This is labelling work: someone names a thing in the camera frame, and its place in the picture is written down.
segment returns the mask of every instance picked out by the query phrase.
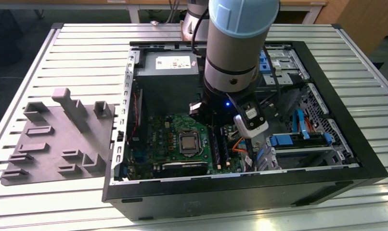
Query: aluminum table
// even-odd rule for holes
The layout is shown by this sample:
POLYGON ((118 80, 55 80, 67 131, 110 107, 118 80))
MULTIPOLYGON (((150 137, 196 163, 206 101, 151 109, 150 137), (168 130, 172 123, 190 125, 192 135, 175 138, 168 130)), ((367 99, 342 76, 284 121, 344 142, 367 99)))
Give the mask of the aluminum table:
MULTIPOLYGON (((24 127, 27 102, 55 106, 54 89, 67 87, 83 104, 119 105, 130 41, 179 39, 178 24, 66 24, 51 30, 0 122, 0 175, 24 127)), ((388 82, 344 30, 331 25, 274 25, 268 39, 306 41, 388 168, 388 82)), ((135 223, 102 203, 103 183, 104 178, 91 178, 0 184, 0 229, 388 230, 388 178, 319 205, 135 223)))

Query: cpu socket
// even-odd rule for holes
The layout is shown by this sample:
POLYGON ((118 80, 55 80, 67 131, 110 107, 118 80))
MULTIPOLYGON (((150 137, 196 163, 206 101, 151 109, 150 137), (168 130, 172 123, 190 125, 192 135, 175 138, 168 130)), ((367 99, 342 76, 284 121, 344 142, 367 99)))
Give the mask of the cpu socket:
POLYGON ((196 131, 190 131, 180 133, 180 153, 187 157, 195 156, 199 153, 199 133, 196 131))

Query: open computer tower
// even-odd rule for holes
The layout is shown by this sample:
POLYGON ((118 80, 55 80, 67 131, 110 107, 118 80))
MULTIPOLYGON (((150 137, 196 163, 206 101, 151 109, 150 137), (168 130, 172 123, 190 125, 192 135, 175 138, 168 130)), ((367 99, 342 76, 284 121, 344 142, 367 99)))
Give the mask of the open computer tower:
POLYGON ((270 128, 246 141, 188 116, 204 81, 190 43, 131 43, 103 195, 131 220, 319 204, 388 177, 304 42, 266 48, 252 84, 270 128))

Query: black band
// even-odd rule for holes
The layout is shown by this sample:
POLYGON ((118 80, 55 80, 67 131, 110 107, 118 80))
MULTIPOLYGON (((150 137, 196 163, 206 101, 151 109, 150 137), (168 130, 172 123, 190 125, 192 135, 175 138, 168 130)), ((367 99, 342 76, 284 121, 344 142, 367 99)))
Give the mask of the black band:
MULTIPOLYGON (((192 12, 190 9, 187 9, 187 13, 188 13, 192 17, 195 17, 195 18, 200 18, 200 17, 202 17, 200 14, 196 14, 196 13, 192 12)), ((210 19, 210 14, 206 15, 203 19, 204 19, 204 20, 210 19)))
POLYGON ((231 76, 244 75, 244 74, 247 74, 248 72, 251 72, 251 71, 255 69, 255 67, 256 67, 256 66, 254 66, 251 69, 247 69, 247 70, 244 70, 244 71, 230 71, 230 70, 226 70, 226 69, 218 67, 218 66, 216 66, 216 65, 210 61, 208 57, 207 57, 207 61, 208 61, 210 65, 211 65, 211 66, 212 66, 212 67, 214 67, 219 72, 222 72, 222 73, 224 73, 224 74, 227 74, 227 75, 231 75, 231 76))

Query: black cable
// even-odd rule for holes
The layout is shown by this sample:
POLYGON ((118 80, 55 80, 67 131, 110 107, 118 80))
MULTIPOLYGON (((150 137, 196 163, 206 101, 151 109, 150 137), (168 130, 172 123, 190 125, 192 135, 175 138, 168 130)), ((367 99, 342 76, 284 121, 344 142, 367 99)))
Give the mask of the black cable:
POLYGON ((276 75, 276 69, 272 66, 271 57, 270 57, 270 54, 268 54, 266 46, 263 46, 263 51, 266 53, 267 62, 268 62, 270 69, 271 69, 271 75, 272 75, 272 78, 274 78, 274 82, 276 83, 278 94, 279 94, 279 99, 280 99, 282 98, 282 88, 280 88, 279 79, 278 79, 278 75, 276 75))
POLYGON ((176 15, 176 11, 178 11, 178 9, 179 9, 179 5, 180 5, 180 0, 176 0, 176 5, 175 5, 175 7, 174 7, 174 12, 172 12, 172 16, 171 16, 171 23, 174 22, 174 20, 175 20, 175 15, 176 15))
POLYGON ((196 37, 196 33, 199 31, 199 28, 200 28, 202 21, 203 21, 207 14, 208 14, 208 8, 204 11, 204 13, 202 14, 199 22, 196 23, 195 28, 194 28, 195 31, 194 31, 194 37, 192 37, 192 51, 194 51, 195 55, 200 55, 200 56, 202 56, 202 54, 200 54, 199 50, 195 48, 195 37, 196 37))

